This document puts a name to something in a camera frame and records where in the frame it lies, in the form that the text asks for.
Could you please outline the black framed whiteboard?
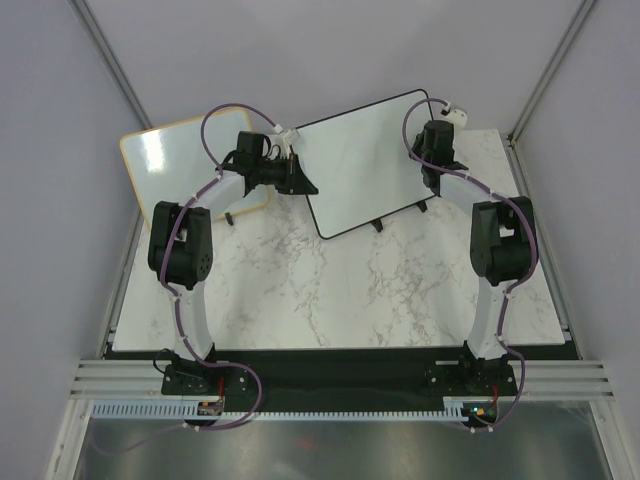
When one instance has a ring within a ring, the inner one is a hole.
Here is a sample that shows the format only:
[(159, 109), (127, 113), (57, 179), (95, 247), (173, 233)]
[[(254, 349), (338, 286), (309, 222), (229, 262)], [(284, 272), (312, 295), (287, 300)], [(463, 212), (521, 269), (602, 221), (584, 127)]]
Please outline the black framed whiteboard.
[(406, 112), (427, 97), (416, 89), (297, 128), (293, 149), (318, 189), (307, 202), (322, 239), (380, 229), (382, 218), (433, 197), (402, 136)]

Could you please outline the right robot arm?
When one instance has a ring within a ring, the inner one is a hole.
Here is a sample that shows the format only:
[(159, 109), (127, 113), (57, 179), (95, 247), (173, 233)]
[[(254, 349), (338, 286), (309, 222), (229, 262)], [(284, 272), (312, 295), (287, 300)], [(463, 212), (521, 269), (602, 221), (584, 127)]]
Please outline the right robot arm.
[(511, 293), (538, 262), (533, 206), (526, 196), (505, 197), (472, 177), (455, 160), (454, 133), (453, 124), (430, 120), (410, 149), (425, 186), (469, 216), (470, 261), (479, 280), (474, 322), (458, 363), (437, 369), (429, 380), (456, 393), (512, 394), (505, 323)]

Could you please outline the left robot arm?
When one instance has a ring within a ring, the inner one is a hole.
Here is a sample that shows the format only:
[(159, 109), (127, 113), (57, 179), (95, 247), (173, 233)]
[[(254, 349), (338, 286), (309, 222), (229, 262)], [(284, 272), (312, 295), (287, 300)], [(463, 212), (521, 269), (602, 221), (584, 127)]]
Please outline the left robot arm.
[(298, 131), (276, 126), (274, 133), (240, 132), (213, 180), (184, 205), (160, 201), (154, 207), (147, 263), (167, 290), (175, 331), (163, 373), (164, 395), (212, 395), (224, 378), (211, 364), (216, 352), (204, 298), (214, 263), (213, 220), (258, 186), (272, 186), (283, 195), (319, 193), (293, 149)]

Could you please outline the wood framed whiteboard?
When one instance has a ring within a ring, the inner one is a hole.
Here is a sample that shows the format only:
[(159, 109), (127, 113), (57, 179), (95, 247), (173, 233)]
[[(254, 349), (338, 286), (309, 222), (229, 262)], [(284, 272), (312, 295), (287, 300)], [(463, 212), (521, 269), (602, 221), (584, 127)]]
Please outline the wood framed whiteboard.
[[(158, 202), (182, 204), (213, 179), (215, 165), (202, 147), (201, 122), (196, 117), (121, 138), (122, 157), (147, 227)], [(207, 122), (207, 143), (221, 161), (235, 148), (237, 134), (252, 129), (247, 110), (222, 110)]]

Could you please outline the right aluminium frame post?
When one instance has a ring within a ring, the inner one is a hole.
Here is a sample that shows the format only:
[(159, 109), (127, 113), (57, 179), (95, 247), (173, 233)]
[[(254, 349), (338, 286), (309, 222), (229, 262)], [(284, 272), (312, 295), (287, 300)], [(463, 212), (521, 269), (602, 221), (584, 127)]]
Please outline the right aluminium frame post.
[(513, 147), (524, 133), (536, 112), (539, 103), (542, 101), (554, 78), (559, 73), (567, 55), (577, 42), (581, 32), (598, 4), (598, 0), (582, 0), (579, 3), (578, 8), (572, 15), (569, 24), (555, 46), (552, 55), (536, 81), (536, 84), (528, 96), (513, 127), (504, 135), (504, 139), (510, 147)]

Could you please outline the aluminium frame post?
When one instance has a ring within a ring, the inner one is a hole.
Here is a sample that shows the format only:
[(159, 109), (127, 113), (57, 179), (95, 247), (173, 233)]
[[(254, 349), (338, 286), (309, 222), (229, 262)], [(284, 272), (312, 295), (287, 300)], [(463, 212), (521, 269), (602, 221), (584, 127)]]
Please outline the aluminium frame post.
[(151, 128), (152, 122), (136, 94), (133, 85), (127, 77), (121, 62), (117, 58), (114, 49), (107, 39), (106, 34), (99, 24), (98, 19), (92, 11), (89, 2), (85, 0), (70, 0), (69, 5), (93, 44), (94, 49), (101, 57), (102, 63), (115, 82), (138, 124), (144, 129)]
[(552, 55), (536, 81), (536, 84), (528, 96), (513, 127), (504, 135), (504, 139), (510, 147), (513, 147), (524, 133), (536, 112), (539, 103), (542, 101), (554, 78), (559, 73), (567, 55), (577, 42), (581, 32), (598, 4), (598, 0), (582, 0), (579, 3), (578, 8), (572, 15), (569, 24), (555, 46)]

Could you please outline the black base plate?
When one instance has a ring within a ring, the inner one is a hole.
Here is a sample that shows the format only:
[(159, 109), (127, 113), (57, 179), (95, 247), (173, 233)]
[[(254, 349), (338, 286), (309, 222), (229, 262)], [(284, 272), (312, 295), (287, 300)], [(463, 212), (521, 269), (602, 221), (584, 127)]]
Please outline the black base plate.
[(230, 411), (374, 413), (440, 409), (447, 397), (516, 393), (506, 354), (476, 360), (468, 348), (223, 350), (209, 367), (169, 355), (165, 396), (219, 394)]

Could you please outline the left aluminium frame post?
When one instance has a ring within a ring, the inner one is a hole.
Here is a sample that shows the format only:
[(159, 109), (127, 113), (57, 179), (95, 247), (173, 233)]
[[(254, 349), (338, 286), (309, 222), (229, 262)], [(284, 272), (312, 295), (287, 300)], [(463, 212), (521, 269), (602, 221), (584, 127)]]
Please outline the left aluminium frame post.
[(85, 0), (70, 0), (69, 5), (93, 44), (94, 49), (101, 57), (102, 63), (115, 82), (138, 124), (144, 129), (151, 128), (152, 122), (136, 94), (133, 85), (127, 77), (121, 62), (117, 58), (114, 49), (107, 39), (106, 34), (99, 24), (98, 19), (92, 11), (89, 2)]

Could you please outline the aluminium front rail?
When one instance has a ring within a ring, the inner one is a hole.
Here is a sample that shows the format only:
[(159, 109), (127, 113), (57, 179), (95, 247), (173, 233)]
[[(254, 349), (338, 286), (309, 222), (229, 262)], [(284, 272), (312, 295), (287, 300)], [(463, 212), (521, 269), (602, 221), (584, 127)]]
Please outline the aluminium front rail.
[[(451, 392), (429, 375), (458, 360), (340, 359), (334, 352), (270, 352), (266, 357), (243, 360), (237, 367), (223, 363), (231, 377), (226, 385), (241, 391), (257, 384), (264, 391), (291, 390), (318, 393), (328, 389), (347, 391), (418, 391), (442, 397), (533, 397), (582, 399), (610, 397), (613, 390), (604, 367), (583, 360), (509, 360), (516, 391), (512, 394), (470, 395)], [(162, 393), (163, 375), (141, 360), (83, 360), (71, 386), (74, 398), (156, 398)]]

